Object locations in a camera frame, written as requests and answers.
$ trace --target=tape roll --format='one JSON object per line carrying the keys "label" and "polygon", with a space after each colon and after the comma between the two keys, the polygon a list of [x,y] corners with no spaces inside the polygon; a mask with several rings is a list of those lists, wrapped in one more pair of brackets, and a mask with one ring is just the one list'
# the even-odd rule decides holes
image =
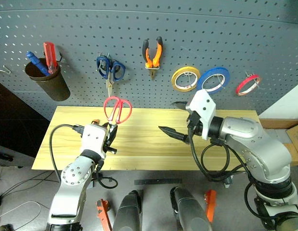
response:
{"label": "tape roll", "polygon": [[[248,88],[247,90],[245,91],[241,91],[242,88],[247,84],[249,83],[250,81],[255,81],[255,83],[250,87]],[[250,93],[251,91],[253,91],[257,86],[258,84],[261,82],[261,77],[259,75],[251,75],[249,77],[247,77],[246,79],[244,79],[240,84],[239,86],[237,86],[236,90],[235,90],[235,93],[238,95],[238,96],[243,96],[243,95],[246,95],[248,93]]]}
{"label": "tape roll", "polygon": [[[217,86],[210,89],[203,88],[204,83],[213,76],[218,76],[220,78],[220,83]],[[230,81],[229,71],[224,67],[215,67],[206,71],[202,75],[202,77],[198,80],[197,90],[204,89],[208,92],[208,94],[214,94],[222,90],[229,83],[229,81]]]}
{"label": "tape roll", "polygon": [[[193,75],[195,77],[195,80],[190,85],[180,86],[177,84],[177,80],[181,75]],[[197,68],[194,68],[193,66],[185,66],[180,68],[173,74],[171,78],[171,83],[175,90],[178,90],[181,92],[187,92],[194,89],[197,86],[197,81],[199,80],[199,78],[200,78],[200,72]]]}

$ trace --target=concrete floor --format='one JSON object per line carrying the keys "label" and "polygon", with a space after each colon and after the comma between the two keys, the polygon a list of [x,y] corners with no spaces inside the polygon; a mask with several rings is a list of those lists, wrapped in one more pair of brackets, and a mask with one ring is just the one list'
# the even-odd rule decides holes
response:
{"label": "concrete floor", "polygon": [[[42,171],[31,170],[27,167],[18,169],[15,167],[2,167],[0,180],[0,194],[13,184],[26,180]],[[292,179],[298,188],[298,167],[292,167]],[[84,231],[102,231],[100,220],[96,217],[95,202],[103,198],[110,201],[111,210],[108,212],[111,223],[114,222],[115,213],[123,197],[131,190],[143,191],[143,231],[176,231],[176,219],[173,216],[169,199],[170,189],[181,185],[187,188],[194,197],[204,205],[203,195],[205,191],[214,189],[217,191],[217,206],[213,222],[213,230],[223,231],[264,231],[261,221],[250,214],[243,199],[244,188],[248,184],[245,173],[235,175],[234,184],[225,189],[221,183],[207,181],[200,171],[104,171],[104,176],[111,176],[119,181],[115,189],[107,190],[98,183],[94,188],[87,189],[87,201],[82,216]],[[182,184],[158,184],[158,185],[134,185],[134,180],[142,179],[181,179]],[[56,180],[55,174],[49,179]],[[30,181],[18,189],[30,187],[35,184]],[[0,214],[26,202],[38,201],[50,207],[52,198],[58,189],[58,183],[45,181],[38,186],[17,192],[4,198],[0,206]],[[250,203],[253,205],[254,191],[249,193]],[[3,216],[0,225],[13,224],[18,228],[31,220],[39,211],[35,204],[26,204],[19,209]],[[43,231],[47,223],[48,210],[42,208],[41,214],[30,224],[20,228],[20,231]]]}

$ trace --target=orange pliers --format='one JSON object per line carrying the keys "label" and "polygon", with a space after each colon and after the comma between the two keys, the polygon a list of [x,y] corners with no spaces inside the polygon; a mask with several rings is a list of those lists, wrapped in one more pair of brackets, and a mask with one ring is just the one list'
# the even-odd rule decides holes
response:
{"label": "orange pliers", "polygon": [[163,52],[162,37],[159,36],[157,37],[156,40],[157,40],[157,51],[153,61],[151,61],[149,57],[149,40],[145,39],[143,41],[143,58],[145,60],[145,68],[149,69],[151,80],[154,79],[155,71],[159,69],[159,59]]}

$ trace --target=pegboard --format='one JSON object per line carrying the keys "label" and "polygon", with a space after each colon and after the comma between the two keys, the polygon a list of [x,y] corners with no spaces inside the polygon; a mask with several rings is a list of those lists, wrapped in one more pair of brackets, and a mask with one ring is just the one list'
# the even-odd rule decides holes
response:
{"label": "pegboard", "polygon": [[[142,58],[143,40],[155,53],[164,50],[155,80]],[[51,41],[63,55],[62,75],[71,91],[63,102],[51,100],[24,72],[26,52],[43,57]],[[196,90],[172,88],[173,73],[186,65],[203,74],[223,66],[231,73],[225,89],[211,95],[217,109],[263,112],[298,84],[298,0],[3,1],[0,0],[0,83],[51,119],[57,105],[102,106],[105,80],[96,72],[98,53],[110,53],[127,70],[113,94],[138,108],[172,108]],[[260,89],[238,97],[245,71],[262,77]]]}

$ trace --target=wooden tabletop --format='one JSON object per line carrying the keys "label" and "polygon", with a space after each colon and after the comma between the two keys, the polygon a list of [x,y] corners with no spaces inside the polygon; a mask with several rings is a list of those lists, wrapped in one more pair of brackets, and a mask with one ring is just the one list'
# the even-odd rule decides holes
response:
{"label": "wooden tabletop", "polygon": [[[256,111],[217,110],[217,116],[248,117],[259,121]],[[167,126],[187,134],[188,112],[180,109],[133,108],[130,118],[118,125],[112,147],[117,154],[107,153],[103,170],[197,170],[190,146],[170,138],[158,126]],[[35,159],[32,169],[53,169],[49,153],[49,135],[59,124],[86,125],[93,119],[107,122],[102,107],[58,106]],[[81,138],[71,128],[59,128],[53,136],[53,152],[58,169],[63,169],[79,156]],[[209,144],[194,136],[198,153]],[[204,158],[210,170],[221,169],[225,163],[222,147],[210,148]],[[229,168],[239,162],[231,156]]]}

